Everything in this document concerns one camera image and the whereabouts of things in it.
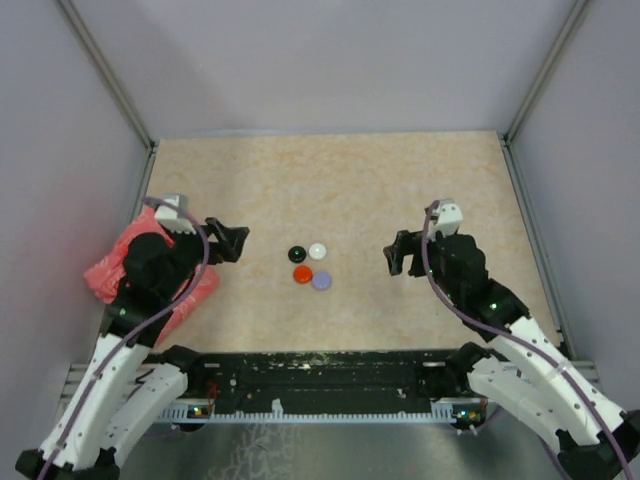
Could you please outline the black charging case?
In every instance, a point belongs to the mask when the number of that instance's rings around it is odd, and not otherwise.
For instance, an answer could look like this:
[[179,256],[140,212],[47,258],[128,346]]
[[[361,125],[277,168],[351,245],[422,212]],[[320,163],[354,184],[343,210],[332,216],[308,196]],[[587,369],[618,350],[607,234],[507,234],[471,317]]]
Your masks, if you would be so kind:
[[303,246],[292,246],[287,252],[288,259],[295,264],[302,263],[307,257],[307,251]]

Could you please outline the white charging case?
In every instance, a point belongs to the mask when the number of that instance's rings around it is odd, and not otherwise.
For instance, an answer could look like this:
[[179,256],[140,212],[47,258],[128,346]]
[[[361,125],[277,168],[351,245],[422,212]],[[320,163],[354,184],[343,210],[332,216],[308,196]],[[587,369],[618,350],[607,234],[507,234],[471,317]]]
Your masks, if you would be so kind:
[[326,258],[327,254],[328,249],[322,243],[313,243],[309,246],[308,255],[312,260],[321,261]]

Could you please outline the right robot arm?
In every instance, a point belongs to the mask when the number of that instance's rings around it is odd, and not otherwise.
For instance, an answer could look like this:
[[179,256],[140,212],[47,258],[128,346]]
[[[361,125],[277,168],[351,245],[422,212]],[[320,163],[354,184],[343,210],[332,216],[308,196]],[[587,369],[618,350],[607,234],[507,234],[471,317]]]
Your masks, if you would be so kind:
[[406,256],[410,275],[434,293],[484,346],[469,342],[448,361],[448,387],[488,398],[534,432],[570,479],[632,478],[639,455],[639,413],[608,399],[544,334],[524,303],[490,277],[470,235],[397,233],[384,247],[391,274]]

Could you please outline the orange charging case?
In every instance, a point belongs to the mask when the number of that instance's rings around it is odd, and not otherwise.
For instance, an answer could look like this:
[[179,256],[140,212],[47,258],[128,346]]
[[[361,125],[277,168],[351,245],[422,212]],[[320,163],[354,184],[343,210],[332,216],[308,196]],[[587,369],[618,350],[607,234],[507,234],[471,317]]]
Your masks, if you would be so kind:
[[313,275],[313,270],[307,265],[298,265],[293,271],[293,279],[298,284],[310,283]]

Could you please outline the purple charging case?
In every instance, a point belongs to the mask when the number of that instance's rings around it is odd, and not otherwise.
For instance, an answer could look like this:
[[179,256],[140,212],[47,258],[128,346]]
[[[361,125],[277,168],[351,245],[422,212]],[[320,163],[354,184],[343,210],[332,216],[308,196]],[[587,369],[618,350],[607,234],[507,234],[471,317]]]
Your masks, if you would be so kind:
[[317,291],[326,291],[332,286],[332,276],[327,271],[317,271],[313,274],[311,284]]

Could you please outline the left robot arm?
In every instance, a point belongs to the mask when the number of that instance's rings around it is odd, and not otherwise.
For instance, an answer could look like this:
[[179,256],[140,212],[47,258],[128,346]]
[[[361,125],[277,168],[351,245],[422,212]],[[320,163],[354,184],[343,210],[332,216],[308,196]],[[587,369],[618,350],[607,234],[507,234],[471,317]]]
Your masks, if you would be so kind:
[[197,366],[201,354],[172,347],[139,389],[124,395],[207,266],[237,262],[248,235],[246,227],[208,218],[189,232],[160,227],[129,241],[107,328],[87,370],[49,436],[20,453],[17,472],[27,479],[116,479],[159,414],[182,394],[206,389],[208,373]]

